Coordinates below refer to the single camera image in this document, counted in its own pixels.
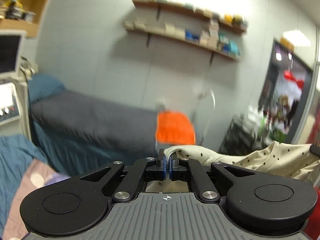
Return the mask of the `cream polka dot shirt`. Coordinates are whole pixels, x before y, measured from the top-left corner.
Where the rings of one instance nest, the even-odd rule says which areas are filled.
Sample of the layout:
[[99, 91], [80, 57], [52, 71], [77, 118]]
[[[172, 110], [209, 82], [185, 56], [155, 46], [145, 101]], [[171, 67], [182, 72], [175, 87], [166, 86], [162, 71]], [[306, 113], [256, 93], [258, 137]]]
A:
[[172, 146], [164, 150], [167, 158], [173, 153], [182, 158], [196, 159], [203, 166], [222, 162], [311, 183], [319, 177], [319, 156], [311, 152], [310, 144], [291, 145], [274, 141], [265, 149], [243, 156], [219, 154], [195, 145]]

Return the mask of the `orange cloth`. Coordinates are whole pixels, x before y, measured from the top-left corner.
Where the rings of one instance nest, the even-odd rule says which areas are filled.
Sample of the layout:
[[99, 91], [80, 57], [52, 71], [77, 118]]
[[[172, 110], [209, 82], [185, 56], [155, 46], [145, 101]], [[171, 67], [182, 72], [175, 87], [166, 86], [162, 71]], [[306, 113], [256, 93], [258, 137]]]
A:
[[182, 112], [161, 111], [157, 114], [157, 142], [171, 145], [195, 145], [193, 124]]

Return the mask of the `purple floral bed sheet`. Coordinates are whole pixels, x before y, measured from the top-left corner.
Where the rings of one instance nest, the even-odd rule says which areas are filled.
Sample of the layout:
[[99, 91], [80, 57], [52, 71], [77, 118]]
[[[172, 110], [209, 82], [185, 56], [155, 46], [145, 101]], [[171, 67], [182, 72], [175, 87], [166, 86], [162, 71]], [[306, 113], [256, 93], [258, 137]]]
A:
[[68, 178], [69, 176], [55, 172], [40, 160], [33, 160], [24, 173], [9, 205], [9, 213], [4, 220], [4, 231], [1, 239], [22, 239], [27, 235], [27, 229], [20, 215], [20, 204], [24, 197], [36, 189]]

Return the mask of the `teal blanket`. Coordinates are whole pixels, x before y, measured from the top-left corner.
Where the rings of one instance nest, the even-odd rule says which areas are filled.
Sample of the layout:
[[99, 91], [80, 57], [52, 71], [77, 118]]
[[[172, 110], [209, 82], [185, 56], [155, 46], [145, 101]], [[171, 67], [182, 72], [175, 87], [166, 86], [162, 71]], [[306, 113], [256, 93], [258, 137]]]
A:
[[22, 178], [34, 160], [48, 163], [44, 153], [21, 134], [1, 137], [1, 235], [13, 198]]

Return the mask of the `teal pillow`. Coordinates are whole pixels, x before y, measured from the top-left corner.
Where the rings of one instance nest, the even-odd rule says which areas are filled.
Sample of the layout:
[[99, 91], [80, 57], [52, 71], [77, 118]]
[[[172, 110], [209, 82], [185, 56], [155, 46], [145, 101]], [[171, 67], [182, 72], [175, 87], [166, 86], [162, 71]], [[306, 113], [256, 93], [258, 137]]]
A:
[[38, 102], [65, 90], [65, 85], [60, 80], [49, 75], [35, 74], [28, 81], [30, 103]]

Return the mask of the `dark framed window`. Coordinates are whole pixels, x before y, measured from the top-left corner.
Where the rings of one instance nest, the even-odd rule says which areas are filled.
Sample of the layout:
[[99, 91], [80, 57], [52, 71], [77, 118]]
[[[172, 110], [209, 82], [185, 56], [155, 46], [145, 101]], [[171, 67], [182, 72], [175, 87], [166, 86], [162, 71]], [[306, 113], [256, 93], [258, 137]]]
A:
[[313, 71], [293, 51], [273, 41], [258, 107], [263, 111], [269, 138], [293, 143], [311, 88]]

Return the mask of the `white bedside appliance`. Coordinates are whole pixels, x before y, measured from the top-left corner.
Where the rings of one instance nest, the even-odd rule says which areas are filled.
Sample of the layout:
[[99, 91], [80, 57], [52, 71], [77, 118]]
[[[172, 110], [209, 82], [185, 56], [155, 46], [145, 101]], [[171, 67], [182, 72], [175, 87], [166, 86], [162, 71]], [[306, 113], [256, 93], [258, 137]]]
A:
[[22, 134], [31, 139], [28, 84], [21, 71], [25, 35], [23, 30], [1, 30], [1, 136]]

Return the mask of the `lower wooden wall shelf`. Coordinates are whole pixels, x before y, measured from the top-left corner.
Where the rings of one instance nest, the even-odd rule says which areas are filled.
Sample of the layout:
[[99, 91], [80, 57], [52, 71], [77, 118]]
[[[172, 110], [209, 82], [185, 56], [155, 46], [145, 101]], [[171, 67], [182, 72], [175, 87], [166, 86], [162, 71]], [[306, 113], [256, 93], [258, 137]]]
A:
[[134, 21], [125, 21], [124, 28], [127, 31], [146, 33], [148, 38], [152, 35], [166, 37], [206, 49], [213, 54], [218, 53], [229, 59], [240, 59], [240, 49], [238, 45], [220, 31], [220, 26], [216, 20], [211, 20], [208, 28], [202, 29], [198, 33], [177, 27], [168, 22], [149, 23], [143, 18], [137, 18]]

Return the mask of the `wooden wall shelf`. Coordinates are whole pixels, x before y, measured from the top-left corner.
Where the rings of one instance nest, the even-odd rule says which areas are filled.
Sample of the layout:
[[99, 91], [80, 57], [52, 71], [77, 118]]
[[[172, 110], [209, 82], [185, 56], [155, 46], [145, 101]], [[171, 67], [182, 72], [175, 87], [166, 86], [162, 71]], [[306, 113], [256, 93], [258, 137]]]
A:
[[206, 49], [213, 54], [218, 53], [229, 59], [240, 59], [240, 49], [238, 45], [220, 31], [220, 26], [216, 20], [211, 20], [208, 28], [202, 29], [198, 33], [177, 27], [168, 22], [149, 23], [143, 18], [137, 18], [134, 21], [125, 21], [124, 28], [127, 31], [146, 33], [148, 38], [152, 35], [166, 37]]
[[131, 0], [136, 8], [144, 7], [157, 11], [156, 20], [160, 18], [162, 11], [168, 11], [207, 22], [211, 27], [229, 31], [234, 34], [247, 33], [248, 24], [242, 18], [232, 15], [220, 16], [218, 13], [195, 7], [191, 4], [178, 3], [170, 0]]

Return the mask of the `upper wooden wall shelf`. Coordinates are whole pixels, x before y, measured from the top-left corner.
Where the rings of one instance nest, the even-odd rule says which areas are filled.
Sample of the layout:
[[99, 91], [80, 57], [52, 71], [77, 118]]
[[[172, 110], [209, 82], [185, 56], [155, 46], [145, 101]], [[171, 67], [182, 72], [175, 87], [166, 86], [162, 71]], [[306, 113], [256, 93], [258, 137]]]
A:
[[234, 34], [247, 33], [248, 24], [242, 18], [232, 15], [220, 16], [218, 13], [195, 7], [191, 4], [178, 3], [170, 0], [131, 0], [136, 8], [144, 7], [157, 11], [156, 20], [160, 18], [162, 11], [168, 11], [207, 22], [211, 27], [229, 31]]

